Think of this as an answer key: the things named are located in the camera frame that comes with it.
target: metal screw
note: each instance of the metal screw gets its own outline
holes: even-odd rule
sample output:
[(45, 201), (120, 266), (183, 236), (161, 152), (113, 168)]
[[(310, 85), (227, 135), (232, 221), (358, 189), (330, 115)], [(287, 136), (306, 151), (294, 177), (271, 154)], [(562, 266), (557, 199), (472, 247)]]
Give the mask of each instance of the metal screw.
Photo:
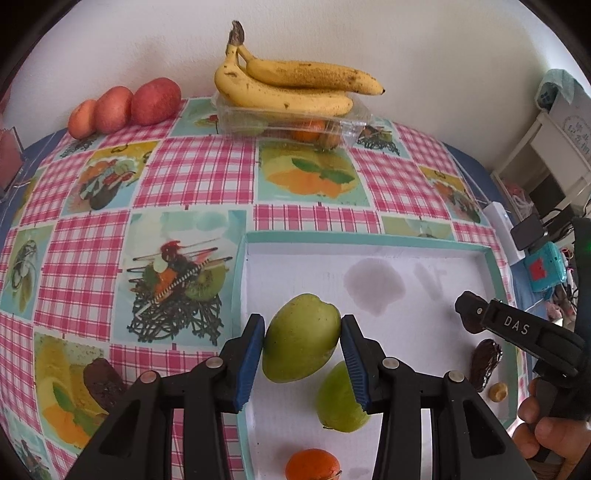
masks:
[(207, 368), (220, 368), (223, 365), (223, 360), (218, 356), (211, 356), (205, 360), (205, 365)]
[(449, 377), (449, 380), (455, 383), (462, 383), (465, 379), (464, 374), (457, 370), (452, 370), (451, 372), (448, 372), (447, 376)]
[(394, 370), (400, 367), (400, 362), (396, 360), (394, 357), (387, 356), (382, 360), (382, 365), (390, 370)]
[(158, 378), (158, 374), (154, 370), (148, 370), (140, 375), (139, 379), (143, 383), (152, 383)]

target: small orange tomato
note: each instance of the small orange tomato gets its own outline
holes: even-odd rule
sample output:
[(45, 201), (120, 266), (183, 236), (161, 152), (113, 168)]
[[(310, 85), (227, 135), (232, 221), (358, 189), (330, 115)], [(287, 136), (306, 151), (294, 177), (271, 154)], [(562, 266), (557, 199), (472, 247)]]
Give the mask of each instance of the small orange tomato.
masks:
[(318, 448), (294, 453), (285, 466), (287, 480), (336, 480), (340, 473), (336, 457)]
[(295, 130), (291, 132), (291, 137), (298, 142), (314, 143), (324, 131), (325, 126), (324, 120), (306, 120), (294, 125)]

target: power strip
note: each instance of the power strip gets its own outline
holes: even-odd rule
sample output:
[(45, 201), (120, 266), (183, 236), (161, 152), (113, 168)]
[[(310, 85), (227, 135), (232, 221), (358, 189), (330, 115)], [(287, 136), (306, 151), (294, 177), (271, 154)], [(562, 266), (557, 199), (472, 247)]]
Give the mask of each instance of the power strip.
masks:
[(513, 224), (509, 220), (505, 208), (499, 202), (492, 202), (484, 208), (483, 212), (491, 227), (495, 229), (495, 233), (501, 242), (501, 247), (509, 261), (509, 265), (514, 265), (523, 260), (525, 253), (523, 250), (517, 250), (515, 246), (515, 242), (511, 236)]

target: white wall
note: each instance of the white wall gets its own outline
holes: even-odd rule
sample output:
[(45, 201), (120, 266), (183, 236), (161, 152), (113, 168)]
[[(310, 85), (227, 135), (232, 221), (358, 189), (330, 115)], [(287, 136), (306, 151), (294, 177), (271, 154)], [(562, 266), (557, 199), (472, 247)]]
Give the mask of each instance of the white wall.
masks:
[(25, 144), (65, 126), (86, 98), (158, 76), (183, 95), (214, 91), (230, 22), (256, 55), (367, 70), (387, 92), (377, 115), (491, 166), (531, 124), (549, 67), (591, 91), (556, 36), (518, 0), (82, 0), (39, 43), (5, 113)]

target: banana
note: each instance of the banana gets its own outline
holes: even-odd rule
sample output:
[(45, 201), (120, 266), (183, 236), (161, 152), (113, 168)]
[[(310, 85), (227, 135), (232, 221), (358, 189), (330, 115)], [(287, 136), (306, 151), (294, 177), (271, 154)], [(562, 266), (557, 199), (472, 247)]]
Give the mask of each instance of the banana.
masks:
[(279, 61), (256, 58), (244, 45), (238, 53), (246, 72), (254, 79), (276, 87), (328, 88), (364, 95), (382, 95), (386, 90), (369, 73), (318, 61)]
[(244, 31), (238, 22), (233, 22), (233, 25), (226, 60), (214, 76), (217, 89), (232, 103), (245, 108), (323, 116), (345, 115), (353, 108), (353, 100), (344, 92), (278, 88), (248, 76), (238, 64), (238, 47), (244, 41)]

